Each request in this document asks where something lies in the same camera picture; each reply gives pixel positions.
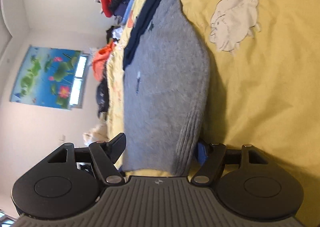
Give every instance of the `pink lotus flower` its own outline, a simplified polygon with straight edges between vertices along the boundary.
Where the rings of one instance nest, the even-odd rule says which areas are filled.
[[[68,98],[70,96],[70,87],[68,86],[60,86],[59,96],[61,98]]]
[[[54,62],[61,62],[62,61],[62,58],[61,57],[55,57],[53,59]]]

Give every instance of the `folded gray sweater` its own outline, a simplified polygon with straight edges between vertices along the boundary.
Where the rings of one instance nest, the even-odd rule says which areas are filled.
[[[208,54],[180,0],[162,0],[124,74],[123,170],[186,175],[208,85]]]

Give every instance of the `yellow bedsheet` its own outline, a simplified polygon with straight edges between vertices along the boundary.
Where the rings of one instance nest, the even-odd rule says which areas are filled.
[[[220,1],[224,6],[217,6]],[[317,226],[320,223],[320,1],[250,1],[247,5],[251,8],[250,19],[245,19],[256,21],[250,25],[255,27],[240,40],[224,45],[221,38],[226,35],[218,27],[218,21],[231,23],[228,28],[234,30],[239,21],[232,19],[232,15],[236,16],[243,5],[229,12],[226,0],[181,0],[185,16],[205,41],[211,56],[211,83],[202,138],[233,148],[251,143],[268,153],[303,185],[305,198],[298,219],[307,226]],[[129,27],[143,2],[135,0]],[[107,67],[110,138],[124,130],[122,58],[130,31],[131,28],[125,28]],[[142,174],[165,172],[143,171]]]

